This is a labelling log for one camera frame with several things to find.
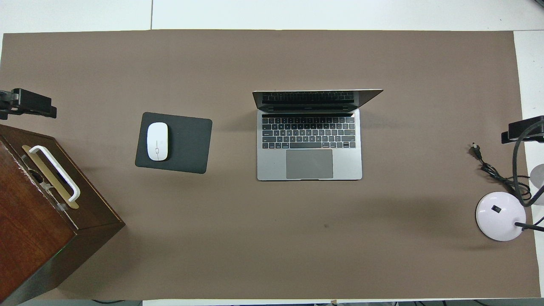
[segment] laptop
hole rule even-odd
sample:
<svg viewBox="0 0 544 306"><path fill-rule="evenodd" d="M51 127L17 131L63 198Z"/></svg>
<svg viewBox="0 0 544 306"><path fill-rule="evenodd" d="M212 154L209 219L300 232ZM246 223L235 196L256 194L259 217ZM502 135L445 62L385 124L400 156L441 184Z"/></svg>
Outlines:
<svg viewBox="0 0 544 306"><path fill-rule="evenodd" d="M358 108L382 91L254 91L257 179L360 180Z"/></svg>

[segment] drawer handle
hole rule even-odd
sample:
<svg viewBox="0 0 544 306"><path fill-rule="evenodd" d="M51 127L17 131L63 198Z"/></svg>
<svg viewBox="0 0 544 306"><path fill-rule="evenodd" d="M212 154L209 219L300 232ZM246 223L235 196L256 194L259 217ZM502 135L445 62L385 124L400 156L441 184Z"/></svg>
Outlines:
<svg viewBox="0 0 544 306"><path fill-rule="evenodd" d="M68 199L68 202L74 202L77 198L79 198L79 195L81 194L81 191L79 190L79 187L77 187L77 185L73 181L73 179L68 175L68 173L66 173L66 171L64 171L62 166L55 159L55 157L53 157L51 152L49 152L49 150L46 147L44 147L42 145L36 145L36 146L32 147L30 150L28 150L28 151L30 153L33 153L33 154L35 154L38 151L42 151L44 153L45 157L47 157L47 159L51 162L51 164L53 164L55 169L57 169L57 171L61 174L61 176L64 178L64 180L72 188L73 195Z"/></svg>

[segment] brown desk mat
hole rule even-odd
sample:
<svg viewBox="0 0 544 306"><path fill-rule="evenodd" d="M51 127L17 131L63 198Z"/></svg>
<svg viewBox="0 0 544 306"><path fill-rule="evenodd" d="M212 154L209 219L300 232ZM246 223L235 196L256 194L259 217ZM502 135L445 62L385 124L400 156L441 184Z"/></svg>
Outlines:
<svg viewBox="0 0 544 306"><path fill-rule="evenodd" d="M6 34L0 84L53 99L57 119L7 124L55 136L127 223L44 298L540 296L533 233L479 231L503 188L467 153L511 172L512 32ZM385 90L361 108L364 178L257 181L251 92L341 88ZM212 119L207 172L136 167L143 112Z"/></svg>

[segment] white mouse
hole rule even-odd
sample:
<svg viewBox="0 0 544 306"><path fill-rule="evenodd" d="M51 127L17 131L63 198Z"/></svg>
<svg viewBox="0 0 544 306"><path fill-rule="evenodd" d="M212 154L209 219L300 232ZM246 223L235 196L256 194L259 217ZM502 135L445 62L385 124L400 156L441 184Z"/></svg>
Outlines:
<svg viewBox="0 0 544 306"><path fill-rule="evenodd" d="M147 128L147 155L154 161L168 157L168 125L155 122Z"/></svg>

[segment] black key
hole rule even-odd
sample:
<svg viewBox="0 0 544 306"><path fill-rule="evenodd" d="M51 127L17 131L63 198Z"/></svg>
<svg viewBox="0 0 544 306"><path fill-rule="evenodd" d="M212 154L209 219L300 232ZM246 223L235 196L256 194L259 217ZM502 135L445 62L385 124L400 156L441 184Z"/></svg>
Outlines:
<svg viewBox="0 0 544 306"><path fill-rule="evenodd" d="M321 142L295 142L290 143L291 149L321 148Z"/></svg>

